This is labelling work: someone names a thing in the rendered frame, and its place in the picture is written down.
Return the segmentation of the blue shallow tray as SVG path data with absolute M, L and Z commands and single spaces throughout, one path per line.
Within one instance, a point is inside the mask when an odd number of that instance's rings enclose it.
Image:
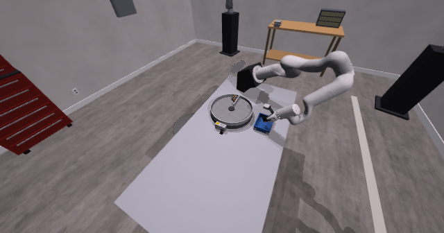
M 264 123 L 263 117 L 267 117 L 267 116 L 268 115 L 266 115 L 266 114 L 259 113 L 258 118 L 254 124 L 253 130 L 257 130 L 257 131 L 260 131 L 260 132 L 263 132 L 263 133 L 269 135 L 269 133 L 271 131 L 271 127 L 273 125 L 273 122 L 269 123 L 269 121 L 268 121 L 268 122 Z

